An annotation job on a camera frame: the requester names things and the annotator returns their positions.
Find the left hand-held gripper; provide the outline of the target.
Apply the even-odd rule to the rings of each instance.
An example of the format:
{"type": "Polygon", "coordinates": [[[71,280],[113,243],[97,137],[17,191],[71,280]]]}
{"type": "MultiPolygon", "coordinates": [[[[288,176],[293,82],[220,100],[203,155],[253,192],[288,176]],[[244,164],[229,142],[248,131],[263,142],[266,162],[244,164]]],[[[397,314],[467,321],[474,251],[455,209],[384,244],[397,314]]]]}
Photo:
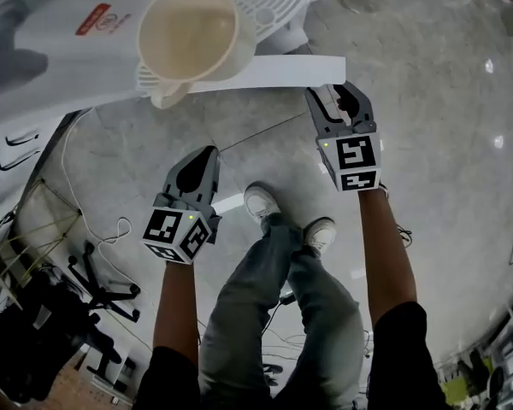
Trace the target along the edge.
{"type": "Polygon", "coordinates": [[[215,243],[221,221],[212,206],[218,189],[218,155],[215,146],[204,146],[168,172],[141,238],[157,258],[191,265],[206,243],[215,243]]]}

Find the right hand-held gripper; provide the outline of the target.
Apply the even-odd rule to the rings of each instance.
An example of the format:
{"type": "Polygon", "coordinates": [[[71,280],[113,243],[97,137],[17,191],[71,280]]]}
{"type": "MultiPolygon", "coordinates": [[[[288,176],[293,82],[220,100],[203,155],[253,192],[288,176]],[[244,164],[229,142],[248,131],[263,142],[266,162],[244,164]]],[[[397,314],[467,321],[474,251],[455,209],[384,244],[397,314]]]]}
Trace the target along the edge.
{"type": "Polygon", "coordinates": [[[316,92],[304,96],[314,122],[321,160],[338,191],[374,190],[381,173],[380,134],[369,98],[351,82],[336,85],[337,105],[351,119],[348,126],[328,113],[316,92]]]}

